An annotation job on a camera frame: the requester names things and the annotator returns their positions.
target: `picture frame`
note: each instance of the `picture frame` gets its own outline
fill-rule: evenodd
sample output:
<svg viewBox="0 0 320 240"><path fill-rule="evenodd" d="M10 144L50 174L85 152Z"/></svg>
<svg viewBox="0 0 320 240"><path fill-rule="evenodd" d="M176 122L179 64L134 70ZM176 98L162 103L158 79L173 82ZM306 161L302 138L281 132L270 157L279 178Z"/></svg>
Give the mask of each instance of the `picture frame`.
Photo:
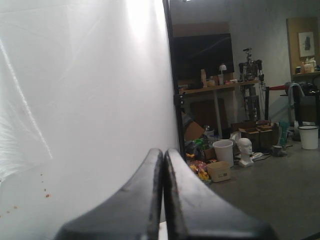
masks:
<svg viewBox="0 0 320 240"><path fill-rule="evenodd" d="M299 53L300 58L311 57L315 55L315 39L314 33L309 32L299 32Z"/></svg>

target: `television screen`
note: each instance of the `television screen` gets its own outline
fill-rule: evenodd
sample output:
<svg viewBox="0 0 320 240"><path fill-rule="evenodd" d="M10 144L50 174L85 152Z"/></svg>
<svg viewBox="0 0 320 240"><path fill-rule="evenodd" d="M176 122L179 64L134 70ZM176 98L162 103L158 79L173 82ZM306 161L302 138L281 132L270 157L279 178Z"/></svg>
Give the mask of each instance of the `television screen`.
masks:
<svg viewBox="0 0 320 240"><path fill-rule="evenodd" d="M201 69L207 78L218 75L221 64L224 73L235 71L230 33L175 37L173 51L179 80L200 79Z"/></svg>

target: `white mannequin head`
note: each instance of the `white mannequin head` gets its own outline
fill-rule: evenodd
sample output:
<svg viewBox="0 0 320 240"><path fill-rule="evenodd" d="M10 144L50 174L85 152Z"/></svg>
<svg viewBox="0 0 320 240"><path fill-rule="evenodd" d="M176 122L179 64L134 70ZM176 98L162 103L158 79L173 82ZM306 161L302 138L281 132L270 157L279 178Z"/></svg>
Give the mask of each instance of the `white mannequin head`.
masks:
<svg viewBox="0 0 320 240"><path fill-rule="evenodd" d="M240 138L237 142L241 155L252 154L252 143L248 138Z"/></svg>

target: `concrete floor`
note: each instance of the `concrete floor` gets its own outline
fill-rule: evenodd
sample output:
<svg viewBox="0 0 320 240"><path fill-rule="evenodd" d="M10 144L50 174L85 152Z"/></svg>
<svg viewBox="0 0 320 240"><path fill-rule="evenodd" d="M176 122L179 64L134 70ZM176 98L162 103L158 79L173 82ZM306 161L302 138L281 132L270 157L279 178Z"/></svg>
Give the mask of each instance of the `concrete floor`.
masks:
<svg viewBox="0 0 320 240"><path fill-rule="evenodd" d="M231 179L210 188L244 212L270 223L281 240L301 240L320 232L320 150L299 142L286 157L231 168Z"/></svg>

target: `white bucket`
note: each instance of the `white bucket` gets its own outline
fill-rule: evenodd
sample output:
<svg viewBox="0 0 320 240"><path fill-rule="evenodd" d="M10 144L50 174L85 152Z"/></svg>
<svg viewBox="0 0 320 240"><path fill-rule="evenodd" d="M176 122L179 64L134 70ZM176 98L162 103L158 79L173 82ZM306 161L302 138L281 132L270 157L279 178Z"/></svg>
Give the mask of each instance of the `white bucket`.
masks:
<svg viewBox="0 0 320 240"><path fill-rule="evenodd" d="M213 143L216 158L218 161L224 161L230 164L230 167L234 165L234 143L230 140L220 140Z"/></svg>
<svg viewBox="0 0 320 240"><path fill-rule="evenodd" d="M318 126L300 126L299 132L303 149L313 150L318 148Z"/></svg>

